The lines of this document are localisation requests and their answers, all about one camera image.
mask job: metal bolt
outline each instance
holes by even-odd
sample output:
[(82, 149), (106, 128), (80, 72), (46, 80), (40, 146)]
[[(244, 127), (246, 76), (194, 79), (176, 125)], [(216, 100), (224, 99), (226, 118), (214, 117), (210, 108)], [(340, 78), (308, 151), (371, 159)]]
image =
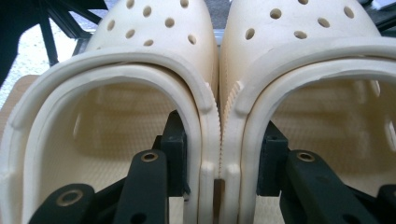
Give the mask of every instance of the metal bolt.
[(299, 152), (297, 154), (297, 158), (302, 161), (314, 161), (315, 160), (314, 156), (312, 156), (311, 154), (306, 153), (306, 152)]
[(84, 193), (80, 189), (70, 189), (58, 197), (58, 199), (56, 200), (56, 204), (61, 207), (66, 207), (78, 202), (83, 195)]
[(142, 161), (145, 161), (145, 162), (151, 162), (151, 161), (155, 161), (155, 160), (157, 160), (157, 159), (158, 159), (158, 155), (157, 155), (157, 153), (154, 153), (154, 152), (145, 153), (145, 154), (141, 157), (141, 160), (142, 160)]

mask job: white clog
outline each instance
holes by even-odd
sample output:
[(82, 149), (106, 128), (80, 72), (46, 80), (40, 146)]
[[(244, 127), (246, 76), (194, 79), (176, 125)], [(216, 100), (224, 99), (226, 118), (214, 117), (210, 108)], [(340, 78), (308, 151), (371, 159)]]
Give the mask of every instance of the white clog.
[(203, 0), (119, 1), (86, 52), (43, 74), (9, 117), (0, 151), (3, 223), (28, 222), (66, 184), (100, 190), (125, 177), (174, 109), (188, 138), (191, 195), (171, 200), (171, 223), (212, 220), (217, 51)]
[(283, 222), (278, 199), (256, 196), (270, 119), (348, 185), (396, 182), (396, 40), (358, 1), (235, 0), (220, 56), (221, 223)]

